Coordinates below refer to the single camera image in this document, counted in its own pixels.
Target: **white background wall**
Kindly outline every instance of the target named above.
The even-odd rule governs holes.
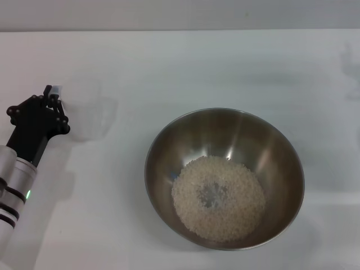
[[[0,31],[360,28],[360,0],[0,0]]]

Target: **uncooked rice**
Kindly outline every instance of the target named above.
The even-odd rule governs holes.
[[[217,156],[188,163],[174,181],[172,196],[184,225],[216,242],[239,240],[252,233],[266,204],[253,172]]]

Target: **white table surface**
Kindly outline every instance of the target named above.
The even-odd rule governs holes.
[[[2,260],[10,269],[360,269],[360,30],[0,33],[0,145],[9,106],[74,78],[101,83],[112,125],[94,140],[51,139]],[[301,211],[259,248],[188,242],[147,197],[152,140],[206,107],[263,118],[300,156]]]

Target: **rice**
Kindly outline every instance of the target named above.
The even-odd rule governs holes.
[[[239,240],[252,233],[266,204],[254,173],[217,156],[188,163],[174,181],[172,196],[184,225],[216,242]]]

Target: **stainless steel bowl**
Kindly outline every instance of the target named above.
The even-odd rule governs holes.
[[[261,224],[243,240],[214,242],[190,232],[173,206],[174,179],[191,160],[222,156],[243,163],[258,176],[267,206]],[[243,111],[205,109],[183,115],[155,138],[147,154],[145,184],[163,221],[186,239],[212,249],[248,249],[283,232],[300,210],[304,174],[286,137],[266,121]]]

